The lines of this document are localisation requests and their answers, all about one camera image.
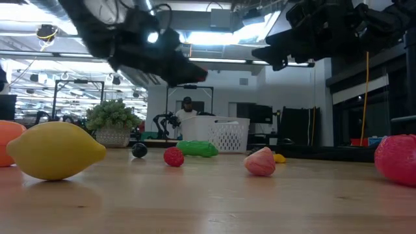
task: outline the lemon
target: lemon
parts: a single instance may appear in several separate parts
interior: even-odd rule
[[[7,153],[22,172],[45,180],[61,180],[105,157],[105,147],[80,127],[66,122],[36,125],[7,144]]]
[[[286,158],[279,153],[273,155],[273,158],[275,163],[286,163]]]

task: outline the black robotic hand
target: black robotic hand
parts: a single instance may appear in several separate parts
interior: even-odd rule
[[[301,0],[286,14],[292,29],[267,37],[270,46],[255,49],[252,55],[277,71],[288,65],[288,56],[303,63],[377,53],[416,27],[416,0],[392,2],[379,12],[365,4],[354,8],[352,0]]]
[[[137,6],[128,8],[123,23],[107,25],[87,9],[84,0],[59,0],[59,3],[91,55],[107,59],[115,71],[120,66],[129,66],[158,75],[170,86],[206,79],[207,71],[176,51],[179,34],[171,28],[161,32],[158,20],[148,11]],[[148,42],[150,33],[159,34],[155,43]]]

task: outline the white basket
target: white basket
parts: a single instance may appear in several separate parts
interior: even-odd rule
[[[250,119],[194,116],[181,123],[183,140],[206,140],[220,153],[245,153]]]

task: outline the green toy vegetable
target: green toy vegetable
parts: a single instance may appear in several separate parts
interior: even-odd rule
[[[176,144],[183,155],[201,156],[201,157],[213,157],[218,155],[218,150],[215,146],[208,141],[186,141],[183,140]]]

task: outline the table surface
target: table surface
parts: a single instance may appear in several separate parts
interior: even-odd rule
[[[128,149],[61,182],[0,168],[1,234],[415,233],[416,189],[372,164],[290,160],[250,176],[244,155],[187,157]]]

